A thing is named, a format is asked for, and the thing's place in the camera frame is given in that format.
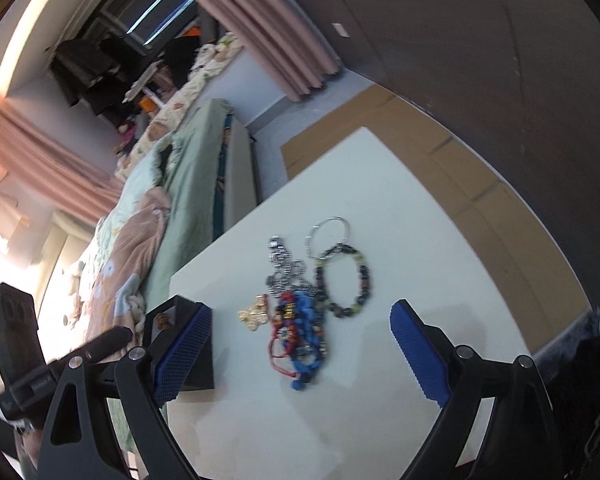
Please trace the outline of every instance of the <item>white table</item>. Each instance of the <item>white table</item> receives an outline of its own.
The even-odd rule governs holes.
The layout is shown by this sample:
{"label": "white table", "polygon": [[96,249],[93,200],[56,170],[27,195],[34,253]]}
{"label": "white table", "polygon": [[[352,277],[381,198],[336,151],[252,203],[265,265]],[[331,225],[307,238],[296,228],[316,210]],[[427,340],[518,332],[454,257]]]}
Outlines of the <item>white table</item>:
{"label": "white table", "polygon": [[[372,298],[359,316],[329,316],[330,358],[304,392],[269,367],[269,327],[249,332],[237,311],[266,291],[268,238],[304,258],[304,236],[329,216],[352,226]],[[316,240],[326,246],[339,226]],[[326,269],[331,295],[350,303],[353,260]],[[488,273],[442,208],[409,170],[361,128],[246,216],[171,280],[171,293],[214,309],[216,389],[180,394],[170,427],[197,472],[214,480],[395,480],[438,416],[389,329],[400,298],[454,344],[511,362],[528,353]],[[489,406],[462,458],[475,457]]]}

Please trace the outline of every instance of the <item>gray floor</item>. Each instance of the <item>gray floor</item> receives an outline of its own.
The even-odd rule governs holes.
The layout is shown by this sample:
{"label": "gray floor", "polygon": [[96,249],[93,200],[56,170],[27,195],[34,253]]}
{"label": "gray floor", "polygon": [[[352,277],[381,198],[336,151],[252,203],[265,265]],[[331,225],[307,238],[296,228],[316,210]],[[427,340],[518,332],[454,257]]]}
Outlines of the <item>gray floor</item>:
{"label": "gray floor", "polygon": [[306,101],[292,104],[264,128],[251,132],[256,139],[253,151],[262,200],[269,198],[288,182],[280,147],[371,84],[369,79],[345,70],[341,76],[329,81],[323,90]]}

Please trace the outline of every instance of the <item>pink blanket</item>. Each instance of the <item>pink blanket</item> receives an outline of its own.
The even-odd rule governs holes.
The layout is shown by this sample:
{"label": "pink blanket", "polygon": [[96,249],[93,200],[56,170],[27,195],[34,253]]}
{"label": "pink blanket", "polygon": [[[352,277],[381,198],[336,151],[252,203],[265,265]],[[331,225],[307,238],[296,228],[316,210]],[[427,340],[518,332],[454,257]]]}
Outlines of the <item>pink blanket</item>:
{"label": "pink blanket", "polygon": [[[111,256],[96,278],[89,301],[90,341],[116,325],[134,332],[128,349],[138,346],[144,329],[144,301],[138,287],[154,263],[167,226],[171,200],[161,187],[147,191],[140,210],[120,229]],[[109,359],[118,359],[119,354]]]}

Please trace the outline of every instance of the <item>dark gray wall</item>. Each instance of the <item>dark gray wall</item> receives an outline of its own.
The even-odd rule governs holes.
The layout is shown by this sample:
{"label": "dark gray wall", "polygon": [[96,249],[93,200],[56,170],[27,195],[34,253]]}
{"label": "dark gray wall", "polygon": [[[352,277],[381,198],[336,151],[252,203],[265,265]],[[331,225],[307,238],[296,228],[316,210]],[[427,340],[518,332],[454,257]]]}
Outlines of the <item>dark gray wall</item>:
{"label": "dark gray wall", "polygon": [[348,68],[426,110],[518,190],[600,305],[600,24],[584,1],[297,1]]}

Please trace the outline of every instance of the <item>metal screw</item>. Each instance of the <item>metal screw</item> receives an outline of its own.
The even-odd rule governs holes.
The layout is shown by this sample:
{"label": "metal screw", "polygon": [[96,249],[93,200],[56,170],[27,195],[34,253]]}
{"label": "metal screw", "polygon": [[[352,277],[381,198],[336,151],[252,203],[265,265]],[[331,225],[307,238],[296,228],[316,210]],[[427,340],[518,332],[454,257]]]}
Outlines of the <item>metal screw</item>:
{"label": "metal screw", "polygon": [[144,348],[142,348],[141,346],[137,346],[129,351],[129,359],[131,359],[132,361],[139,361],[144,357],[144,354],[146,354]]}
{"label": "metal screw", "polygon": [[82,358],[79,355],[69,359],[69,368],[79,368],[80,366],[82,366]]}
{"label": "metal screw", "polygon": [[520,366],[522,366],[523,368],[533,368],[534,367],[534,360],[529,357],[528,355],[521,355],[518,358],[518,362],[520,363]]}
{"label": "metal screw", "polygon": [[456,353],[461,359],[471,359],[474,356],[474,350],[467,345],[460,345],[456,348]]}

